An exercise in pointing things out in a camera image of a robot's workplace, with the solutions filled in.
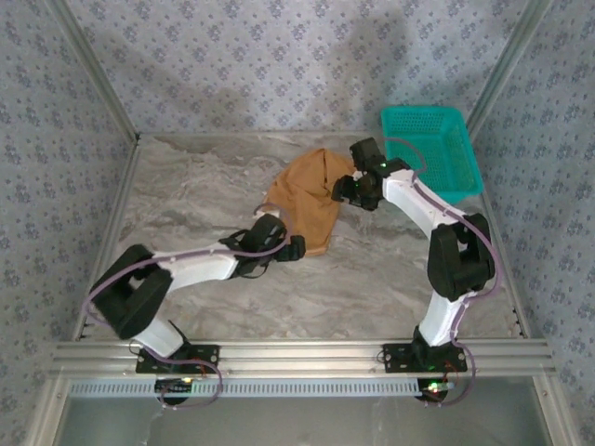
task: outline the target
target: brown cloth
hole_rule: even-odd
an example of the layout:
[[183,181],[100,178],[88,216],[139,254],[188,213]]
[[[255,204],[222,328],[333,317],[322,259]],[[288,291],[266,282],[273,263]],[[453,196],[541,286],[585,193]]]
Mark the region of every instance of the brown cloth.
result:
[[306,256],[319,256],[328,249],[340,207],[331,200],[333,186],[354,171],[349,158],[317,149],[296,158],[273,181],[265,202],[289,213],[294,234],[306,239]]

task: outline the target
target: patterned wallpaper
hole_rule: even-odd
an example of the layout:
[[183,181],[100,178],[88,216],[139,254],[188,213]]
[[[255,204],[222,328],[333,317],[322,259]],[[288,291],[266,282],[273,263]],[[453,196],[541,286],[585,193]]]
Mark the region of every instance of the patterned wallpaper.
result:
[[365,129],[469,114],[523,1],[68,0],[140,133]]
[[0,444],[70,338],[128,153],[42,0],[0,5]]
[[595,4],[556,0],[474,143],[525,309],[595,444]]

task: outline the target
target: metal frame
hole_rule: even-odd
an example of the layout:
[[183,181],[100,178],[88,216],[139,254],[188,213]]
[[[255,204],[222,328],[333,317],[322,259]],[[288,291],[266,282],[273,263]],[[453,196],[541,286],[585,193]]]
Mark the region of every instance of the metal frame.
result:
[[490,74],[480,97],[467,119],[469,137],[473,141],[483,122],[490,114],[500,93],[512,76],[517,63],[533,39],[537,26],[546,15],[553,0],[529,0],[514,27],[512,36],[500,53],[496,66]]
[[[122,225],[141,150],[142,140],[131,152],[126,164],[109,225],[93,270],[91,283],[99,277],[112,259],[113,248],[117,243],[118,230]],[[494,212],[486,192],[482,194],[482,204],[491,228],[493,228],[493,241],[503,259],[511,305],[516,308],[518,323],[523,335],[529,339],[470,339],[465,341],[476,356],[478,376],[480,378],[532,376],[535,391],[554,444],[579,445],[580,440],[570,417],[560,381],[555,375],[556,371],[547,342],[544,339],[530,338],[529,321],[522,312],[522,299],[514,280],[512,280],[504,244],[495,224]],[[84,328],[85,317],[81,315],[74,333],[74,340],[78,341],[83,337]],[[222,346],[219,366],[227,379],[379,378],[381,380],[394,378],[394,375],[384,374],[383,366],[376,359],[381,345],[388,342],[399,341],[394,339],[377,341],[213,341],[213,343]],[[128,347],[128,343],[120,341],[100,343],[84,341],[59,344],[52,363],[52,377],[48,381],[42,400],[38,405],[34,425],[26,444],[32,446],[52,444],[58,434],[60,417],[67,404],[67,398],[64,396],[73,379],[117,379],[129,383],[140,380],[141,377],[134,372],[136,357],[130,353]],[[432,374],[416,374],[415,376],[429,377]],[[51,416],[44,416],[44,413],[51,413]]]
[[[369,341],[221,341],[219,368],[226,379],[370,379],[387,382],[378,361],[381,346],[395,340]],[[556,369],[545,339],[468,339],[478,377],[533,376],[549,434],[556,445],[580,444],[564,410]],[[137,356],[127,342],[66,342],[56,346],[50,377],[43,389],[25,444],[54,444],[66,413],[68,390],[88,378],[145,382],[159,375],[136,374]],[[438,374],[402,374],[403,378]]]
[[91,44],[86,39],[85,33],[66,3],[66,0],[46,0],[46,5],[64,33],[64,37],[71,44],[74,53],[81,61],[83,67],[85,67],[89,80],[93,83],[99,97],[103,100],[112,115],[113,122],[128,139],[129,143],[134,142],[137,131],[130,121],[124,105],[122,105],[118,95],[113,90],[107,75],[101,68],[101,64]]

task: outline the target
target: teal basket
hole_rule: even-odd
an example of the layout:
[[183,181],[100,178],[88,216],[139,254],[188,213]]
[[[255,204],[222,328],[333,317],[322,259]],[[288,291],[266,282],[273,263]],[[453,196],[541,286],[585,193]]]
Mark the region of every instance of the teal basket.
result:
[[[402,138],[424,155],[428,170],[419,178],[443,200],[456,204],[483,191],[480,169],[463,115],[449,107],[388,107],[380,114],[385,138]],[[404,144],[385,141],[387,158],[401,158],[414,170],[421,162]]]

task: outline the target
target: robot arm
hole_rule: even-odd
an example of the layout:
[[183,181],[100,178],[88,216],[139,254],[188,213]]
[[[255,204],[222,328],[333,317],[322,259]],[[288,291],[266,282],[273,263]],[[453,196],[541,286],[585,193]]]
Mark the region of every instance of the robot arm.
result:
[[200,282],[251,277],[249,275],[256,268],[266,270],[272,260],[293,261],[302,258],[306,249],[301,236],[292,236],[289,244],[268,256],[237,255],[270,251],[283,241],[285,235],[283,221],[265,214],[251,230],[238,231],[204,250],[197,250],[205,252],[202,256],[189,256],[188,252],[152,253],[141,244],[130,246],[93,288],[140,261],[160,261],[131,270],[100,292],[93,303],[120,339],[135,339],[161,357],[172,357],[187,340],[172,322],[157,314],[167,293]]
[[350,148],[357,172],[343,177],[333,189],[333,199],[372,211],[385,199],[402,209],[430,239],[428,278],[433,287],[428,311],[414,333],[419,351],[448,344],[453,320],[465,299],[482,290],[494,277],[494,260],[477,237],[452,216],[439,211],[414,188],[478,228],[489,239],[487,221],[480,214],[467,216],[445,203],[400,159],[387,161],[372,139]]

